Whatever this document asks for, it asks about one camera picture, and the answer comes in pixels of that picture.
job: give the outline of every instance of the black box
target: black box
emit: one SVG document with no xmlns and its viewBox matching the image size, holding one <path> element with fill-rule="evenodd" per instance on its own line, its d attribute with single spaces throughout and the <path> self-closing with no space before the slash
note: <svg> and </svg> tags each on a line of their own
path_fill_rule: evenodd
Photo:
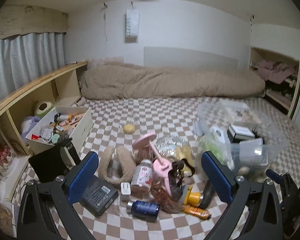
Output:
<svg viewBox="0 0 300 240">
<path fill-rule="evenodd" d="M 241 141 L 255 138 L 255 135 L 249 128 L 233 124 L 229 125 L 227 135 L 231 143 L 240 143 Z"/>
<path fill-rule="evenodd" d="M 80 200 L 82 206 L 101 216 L 118 197 L 118 191 L 106 181 L 93 176 Z"/>
</svg>

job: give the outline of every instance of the blue gripper pad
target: blue gripper pad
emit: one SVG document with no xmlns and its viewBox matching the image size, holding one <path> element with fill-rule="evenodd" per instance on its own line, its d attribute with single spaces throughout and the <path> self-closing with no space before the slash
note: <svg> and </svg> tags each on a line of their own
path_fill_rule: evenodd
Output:
<svg viewBox="0 0 300 240">
<path fill-rule="evenodd" d="M 82 167 L 79 171 L 77 171 L 77 175 L 68 186 L 68 202 L 71 205 L 81 200 L 82 195 L 93 178 L 98 166 L 98 154 L 95 152 L 89 152 L 79 165 L 76 165 L 71 169 L 69 173 L 71 173 L 74 168 Z"/>
<path fill-rule="evenodd" d="M 210 151 L 202 154 L 201 165 L 220 200 L 230 204 L 233 200 L 233 190 L 236 185 L 234 181 L 235 174 L 227 166 L 222 165 Z"/>
</svg>

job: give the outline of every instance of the glass jar with figurine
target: glass jar with figurine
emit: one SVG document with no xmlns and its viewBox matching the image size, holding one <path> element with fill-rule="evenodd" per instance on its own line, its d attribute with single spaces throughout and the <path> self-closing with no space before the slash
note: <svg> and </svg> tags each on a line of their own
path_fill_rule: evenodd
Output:
<svg viewBox="0 0 300 240">
<path fill-rule="evenodd" d="M 0 130 L 0 172 L 5 172 L 12 164 L 15 151 Z"/>
</svg>

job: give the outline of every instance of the purple plush toy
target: purple plush toy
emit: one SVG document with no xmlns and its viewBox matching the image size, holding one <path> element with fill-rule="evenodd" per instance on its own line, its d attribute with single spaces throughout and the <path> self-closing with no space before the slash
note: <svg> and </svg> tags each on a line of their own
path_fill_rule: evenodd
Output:
<svg viewBox="0 0 300 240">
<path fill-rule="evenodd" d="M 21 124 L 21 138 L 25 143 L 27 143 L 26 136 L 32 130 L 33 127 L 41 120 L 40 117 L 28 116 L 23 119 Z"/>
</svg>

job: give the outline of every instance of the wooden shelf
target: wooden shelf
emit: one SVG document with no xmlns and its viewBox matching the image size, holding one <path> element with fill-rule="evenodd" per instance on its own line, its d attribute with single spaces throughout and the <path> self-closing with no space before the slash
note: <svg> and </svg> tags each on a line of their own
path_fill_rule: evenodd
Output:
<svg viewBox="0 0 300 240">
<path fill-rule="evenodd" d="M 290 110 L 291 101 L 288 98 L 284 97 L 280 92 L 267 90 L 266 96 L 279 103 L 285 109 Z"/>
<path fill-rule="evenodd" d="M 18 129 L 26 116 L 34 115 L 34 106 L 38 101 L 50 101 L 57 106 L 71 106 L 80 99 L 80 90 L 76 70 L 86 68 L 87 61 L 69 64 L 41 76 L 23 87 L 15 90 L 0 101 L 0 127 L 10 141 L 17 143 L 16 150 L 25 154 L 18 154 L 5 174 L 4 198 L 12 200 L 18 182 L 33 155 L 32 149 L 22 140 Z"/>
</svg>

